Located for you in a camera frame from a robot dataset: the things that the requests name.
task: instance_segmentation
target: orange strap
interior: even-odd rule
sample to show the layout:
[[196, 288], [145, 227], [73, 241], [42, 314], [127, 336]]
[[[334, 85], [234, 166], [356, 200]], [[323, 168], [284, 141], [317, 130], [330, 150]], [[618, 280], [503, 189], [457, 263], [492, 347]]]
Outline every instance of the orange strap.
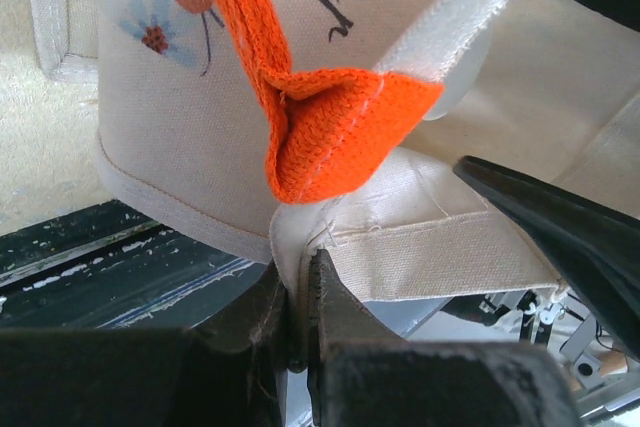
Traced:
[[281, 202], [356, 190], [443, 91], [440, 84], [361, 69], [293, 73], [271, 0], [215, 2], [271, 124], [265, 168]]

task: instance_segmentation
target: orange knit fabric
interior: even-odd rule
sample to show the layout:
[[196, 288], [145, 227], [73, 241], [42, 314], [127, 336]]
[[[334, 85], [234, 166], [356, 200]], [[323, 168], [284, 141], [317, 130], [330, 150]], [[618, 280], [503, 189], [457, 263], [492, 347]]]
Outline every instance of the orange knit fabric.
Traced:
[[271, 0], [215, 2], [271, 125], [265, 167], [281, 202], [318, 202], [356, 190], [443, 91], [395, 73], [292, 73]]

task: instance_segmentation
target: orange trim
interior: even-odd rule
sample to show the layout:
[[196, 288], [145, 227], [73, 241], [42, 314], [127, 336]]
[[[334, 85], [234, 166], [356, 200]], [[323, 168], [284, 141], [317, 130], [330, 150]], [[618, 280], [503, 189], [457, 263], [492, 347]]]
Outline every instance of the orange trim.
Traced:
[[214, 0], [271, 125], [265, 161], [276, 198], [318, 202], [364, 184], [443, 91], [361, 69], [291, 72], [271, 0]]

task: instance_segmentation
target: blue flower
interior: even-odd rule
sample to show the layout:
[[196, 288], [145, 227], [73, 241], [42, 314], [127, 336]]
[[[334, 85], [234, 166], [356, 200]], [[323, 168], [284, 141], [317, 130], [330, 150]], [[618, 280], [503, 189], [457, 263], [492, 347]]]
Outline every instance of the blue flower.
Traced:
[[175, 42], [178, 32], [184, 34], [193, 24], [192, 16], [176, 9], [170, 16], [171, 0], [151, 0], [151, 12], [142, 0], [129, 2], [130, 20], [121, 20], [118, 25], [133, 38], [142, 42], [148, 49], [178, 64], [193, 68], [196, 54], [189, 48]]

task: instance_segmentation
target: flower center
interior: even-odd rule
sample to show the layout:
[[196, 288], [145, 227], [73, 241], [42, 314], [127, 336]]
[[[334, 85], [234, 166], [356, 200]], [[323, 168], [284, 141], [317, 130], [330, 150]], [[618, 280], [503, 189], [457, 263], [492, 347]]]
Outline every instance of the flower center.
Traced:
[[159, 54], [162, 54], [169, 48], [167, 38], [164, 36], [162, 27], [159, 25], [147, 27], [147, 35], [142, 37], [142, 43]]

